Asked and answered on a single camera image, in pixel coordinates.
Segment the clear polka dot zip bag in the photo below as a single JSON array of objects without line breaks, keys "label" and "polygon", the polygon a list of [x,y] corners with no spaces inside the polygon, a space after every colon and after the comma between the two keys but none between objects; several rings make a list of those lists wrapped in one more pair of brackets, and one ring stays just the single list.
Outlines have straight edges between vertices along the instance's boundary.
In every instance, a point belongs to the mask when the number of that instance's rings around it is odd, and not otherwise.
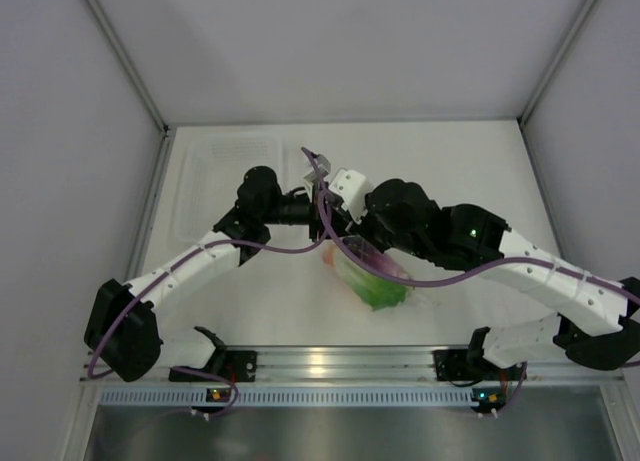
[{"label": "clear polka dot zip bag", "polygon": [[[346,248],[368,267],[391,277],[412,280],[412,276],[391,256],[382,253],[358,236],[341,239]],[[401,305],[439,307],[441,303],[421,289],[389,281],[371,274],[347,257],[334,241],[328,241],[322,251],[323,263],[372,311]]]}]

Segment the green fake lettuce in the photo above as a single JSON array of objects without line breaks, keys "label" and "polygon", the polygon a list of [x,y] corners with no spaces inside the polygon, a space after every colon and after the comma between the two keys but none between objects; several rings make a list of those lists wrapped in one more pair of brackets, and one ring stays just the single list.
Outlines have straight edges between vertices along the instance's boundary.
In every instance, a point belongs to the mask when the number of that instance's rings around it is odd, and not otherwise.
[{"label": "green fake lettuce", "polygon": [[347,260],[336,268],[340,279],[373,311],[395,307],[409,296],[407,286],[375,276]]}]

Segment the purple fake eggplant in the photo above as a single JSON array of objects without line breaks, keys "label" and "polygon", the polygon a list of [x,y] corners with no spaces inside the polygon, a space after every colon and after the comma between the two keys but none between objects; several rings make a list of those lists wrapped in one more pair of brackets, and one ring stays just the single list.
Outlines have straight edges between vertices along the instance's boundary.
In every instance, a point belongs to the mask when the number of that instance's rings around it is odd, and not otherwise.
[{"label": "purple fake eggplant", "polygon": [[348,236],[342,239],[346,247],[363,263],[386,276],[408,279],[406,270],[389,255],[379,251],[368,241]]}]

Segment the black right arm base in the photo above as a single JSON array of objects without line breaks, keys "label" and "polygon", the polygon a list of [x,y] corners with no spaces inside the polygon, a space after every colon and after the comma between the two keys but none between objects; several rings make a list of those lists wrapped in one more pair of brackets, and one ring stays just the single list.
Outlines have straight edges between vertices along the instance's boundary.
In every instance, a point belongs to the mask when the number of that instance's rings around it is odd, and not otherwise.
[{"label": "black right arm base", "polygon": [[443,349],[433,352],[438,381],[468,387],[484,381],[499,381],[501,370],[467,349]]}]

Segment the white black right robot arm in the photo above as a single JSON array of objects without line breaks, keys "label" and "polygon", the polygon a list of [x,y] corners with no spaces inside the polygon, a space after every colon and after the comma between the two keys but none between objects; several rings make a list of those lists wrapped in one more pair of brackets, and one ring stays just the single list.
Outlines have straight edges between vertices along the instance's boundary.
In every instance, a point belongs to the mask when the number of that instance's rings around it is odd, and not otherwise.
[{"label": "white black right robot arm", "polygon": [[597,278],[536,247],[499,216],[472,204],[441,207],[416,183],[377,187],[350,175],[332,187],[332,206],[349,231],[382,251],[393,248],[463,278],[479,275],[512,288],[551,315],[510,327],[483,327],[468,345],[480,378],[534,359],[566,357],[616,370],[639,353],[638,295],[631,284]]}]

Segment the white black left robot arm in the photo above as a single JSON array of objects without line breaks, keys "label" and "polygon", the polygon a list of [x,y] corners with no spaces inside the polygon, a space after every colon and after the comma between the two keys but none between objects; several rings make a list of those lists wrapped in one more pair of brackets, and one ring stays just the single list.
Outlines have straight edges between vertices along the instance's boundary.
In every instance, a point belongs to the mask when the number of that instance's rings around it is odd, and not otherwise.
[{"label": "white black left robot arm", "polygon": [[163,320],[200,288],[268,250],[271,224],[308,225],[320,243],[315,202],[327,174],[325,168],[313,169],[302,188],[285,193],[271,168],[254,167],[244,175],[231,210],[193,246],[145,275],[105,282],[84,334],[92,352],[88,377],[116,374],[132,382],[165,367],[204,380],[219,378],[226,367],[223,342],[201,326],[172,333]]}]

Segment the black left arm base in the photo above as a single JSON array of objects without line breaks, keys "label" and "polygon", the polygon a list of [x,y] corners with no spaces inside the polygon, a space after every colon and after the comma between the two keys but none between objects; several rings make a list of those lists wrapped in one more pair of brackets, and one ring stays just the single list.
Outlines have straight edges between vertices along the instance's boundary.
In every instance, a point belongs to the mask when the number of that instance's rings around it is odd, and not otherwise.
[{"label": "black left arm base", "polygon": [[230,383],[255,380],[258,353],[253,350],[217,350],[203,368],[178,367],[169,371],[170,382],[213,381],[213,376]]}]

